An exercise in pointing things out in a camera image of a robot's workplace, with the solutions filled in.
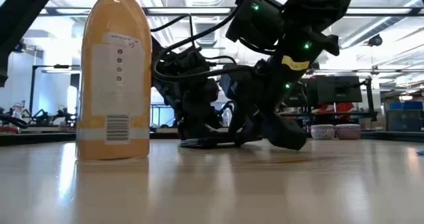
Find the red object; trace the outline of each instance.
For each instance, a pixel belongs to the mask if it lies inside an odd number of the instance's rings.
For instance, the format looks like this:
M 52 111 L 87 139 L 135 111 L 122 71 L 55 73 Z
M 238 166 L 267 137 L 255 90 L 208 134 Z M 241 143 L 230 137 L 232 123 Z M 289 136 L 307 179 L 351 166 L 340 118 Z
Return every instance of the red object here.
M 317 113 L 334 113 L 334 107 L 331 106 L 331 108 L 329 109 L 330 105 L 327 104 L 321 104 L 320 106 L 318 106 L 318 112 Z M 338 103 L 336 104 L 337 106 L 337 112 L 349 112 L 352 111 L 352 109 L 354 108 L 353 103 Z M 342 120 L 348 120 L 351 119 L 352 117 L 350 115 L 340 115 L 338 116 L 339 119 Z
M 12 127 L 0 127 L 0 132 L 7 132 L 7 133 L 19 133 L 18 129 L 12 128 Z

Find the table surface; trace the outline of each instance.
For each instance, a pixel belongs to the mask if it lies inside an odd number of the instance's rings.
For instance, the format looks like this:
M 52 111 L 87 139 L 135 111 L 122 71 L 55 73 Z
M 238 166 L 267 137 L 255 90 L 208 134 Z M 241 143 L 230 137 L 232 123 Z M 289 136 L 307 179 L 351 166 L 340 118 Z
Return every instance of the table surface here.
M 424 146 L 311 140 L 78 162 L 75 144 L 0 147 L 0 223 L 424 223 Z

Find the yellow label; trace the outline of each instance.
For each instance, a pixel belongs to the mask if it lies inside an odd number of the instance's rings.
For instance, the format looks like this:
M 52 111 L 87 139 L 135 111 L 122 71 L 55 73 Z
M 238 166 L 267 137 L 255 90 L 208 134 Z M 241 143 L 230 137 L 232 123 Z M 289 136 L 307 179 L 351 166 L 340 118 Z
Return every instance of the yellow label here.
M 290 69 L 294 71 L 306 70 L 309 67 L 309 61 L 306 62 L 294 62 L 289 56 L 284 56 L 281 61 L 282 64 L 289 66 Z

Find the blue bin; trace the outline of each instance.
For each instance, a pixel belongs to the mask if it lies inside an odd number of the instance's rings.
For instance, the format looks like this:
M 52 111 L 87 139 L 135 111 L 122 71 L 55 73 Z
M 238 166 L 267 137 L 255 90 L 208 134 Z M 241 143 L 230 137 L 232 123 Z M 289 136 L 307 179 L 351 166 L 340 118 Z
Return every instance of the blue bin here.
M 408 101 L 405 103 L 392 103 L 390 104 L 390 110 L 396 109 L 423 109 L 423 103 L 421 101 Z

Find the green led light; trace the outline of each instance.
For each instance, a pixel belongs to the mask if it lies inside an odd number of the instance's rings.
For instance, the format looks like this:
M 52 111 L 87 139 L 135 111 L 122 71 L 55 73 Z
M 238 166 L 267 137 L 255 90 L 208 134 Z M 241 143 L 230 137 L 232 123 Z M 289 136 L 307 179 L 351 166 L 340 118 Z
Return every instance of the green led light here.
M 303 48 L 306 50 L 309 50 L 312 47 L 312 43 L 311 42 L 307 42 L 305 43 L 305 45 L 303 45 Z
M 254 10 L 258 11 L 258 10 L 259 10 L 259 5 L 257 5 L 256 3 L 253 3 L 253 4 L 252 4 L 252 8 L 253 8 Z

